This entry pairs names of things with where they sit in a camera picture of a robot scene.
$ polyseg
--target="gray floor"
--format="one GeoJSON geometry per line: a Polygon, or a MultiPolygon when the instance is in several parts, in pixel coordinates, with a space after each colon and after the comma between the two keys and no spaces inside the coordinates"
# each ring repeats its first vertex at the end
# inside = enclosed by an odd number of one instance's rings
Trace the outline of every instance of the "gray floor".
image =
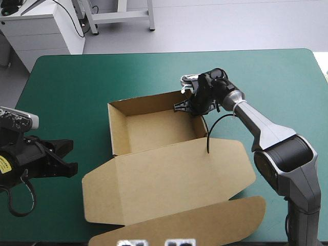
{"type": "MultiPolygon", "coordinates": [[[[131,0],[130,10],[147,0],[131,0]]],[[[147,22],[99,25],[85,54],[308,48],[328,51],[328,0],[153,0],[156,31],[147,22]]],[[[115,1],[92,0],[101,12],[115,1]]],[[[0,70],[0,105],[15,107],[28,72],[14,56],[0,70]]]]}

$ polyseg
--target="brown cardboard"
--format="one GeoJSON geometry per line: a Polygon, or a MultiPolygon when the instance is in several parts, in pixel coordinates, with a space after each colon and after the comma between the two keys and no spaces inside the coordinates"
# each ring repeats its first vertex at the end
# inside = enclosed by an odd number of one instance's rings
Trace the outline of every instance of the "brown cardboard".
{"type": "Polygon", "coordinates": [[[86,220],[127,226],[227,201],[255,181],[242,143],[212,138],[211,149],[200,138],[115,157],[83,178],[86,220]]]}
{"type": "Polygon", "coordinates": [[[195,238],[199,246],[219,246],[252,234],[264,213],[261,197],[225,201],[107,232],[91,238],[89,246],[115,246],[119,240],[133,239],[164,245],[169,238],[195,238]]]}
{"type": "Polygon", "coordinates": [[[176,144],[206,136],[200,116],[174,112],[186,99],[180,91],[144,96],[108,104],[114,155],[176,144]]]}

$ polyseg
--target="green tabletop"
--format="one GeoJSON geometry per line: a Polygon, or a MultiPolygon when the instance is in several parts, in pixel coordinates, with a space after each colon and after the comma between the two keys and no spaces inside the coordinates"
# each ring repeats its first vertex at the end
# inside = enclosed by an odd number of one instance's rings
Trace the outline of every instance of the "green tabletop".
{"type": "MultiPolygon", "coordinates": [[[[41,57],[16,108],[40,117],[39,130],[31,134],[74,140],[65,160],[78,162],[79,172],[70,179],[33,179],[38,204],[24,218],[9,214],[6,194],[1,193],[0,241],[87,241],[118,228],[88,223],[83,211],[81,179],[112,157],[107,102],[179,90],[182,75],[215,67],[227,71],[251,105],[275,123],[295,129],[318,152],[323,194],[319,238],[328,240],[328,86],[312,52],[293,49],[41,57]]],[[[211,112],[208,124],[223,113],[211,112]]],[[[213,137],[240,140],[253,163],[253,137],[237,118],[220,122],[213,137]]],[[[255,172],[257,180],[238,197],[263,196],[267,209],[259,229],[246,240],[286,241],[287,203],[255,172]]],[[[29,209],[23,185],[13,189],[13,196],[17,209],[29,209]]]]}

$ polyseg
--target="cardboard flap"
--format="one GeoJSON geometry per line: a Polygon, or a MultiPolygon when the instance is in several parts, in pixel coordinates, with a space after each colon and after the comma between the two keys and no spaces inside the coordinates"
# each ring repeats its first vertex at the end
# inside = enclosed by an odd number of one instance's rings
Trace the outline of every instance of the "cardboard flap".
{"type": "Polygon", "coordinates": [[[111,159],[87,174],[87,179],[82,179],[87,221],[102,221],[105,216],[112,224],[124,224],[115,163],[116,159],[111,159]]]}
{"type": "Polygon", "coordinates": [[[114,246],[119,240],[133,239],[164,245],[169,238],[195,238],[200,246],[224,245],[251,235],[264,213],[262,197],[226,201],[107,232],[91,238],[89,246],[114,246]]]}
{"type": "Polygon", "coordinates": [[[200,138],[118,156],[95,169],[83,178],[87,221],[127,226],[227,201],[255,181],[242,143],[211,138],[211,149],[200,138]]]}

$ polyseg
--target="white cabinet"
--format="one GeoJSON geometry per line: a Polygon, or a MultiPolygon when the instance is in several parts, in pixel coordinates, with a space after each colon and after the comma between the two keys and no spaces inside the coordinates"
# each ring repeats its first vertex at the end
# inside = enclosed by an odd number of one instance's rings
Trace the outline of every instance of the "white cabinet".
{"type": "MultiPolygon", "coordinates": [[[[0,16],[0,29],[31,72],[43,55],[82,54],[85,38],[80,37],[66,11],[47,0],[23,16],[20,14],[35,0],[27,0],[10,16],[0,16]]],[[[83,34],[71,1],[59,1],[71,14],[80,35],[83,34]]]]}

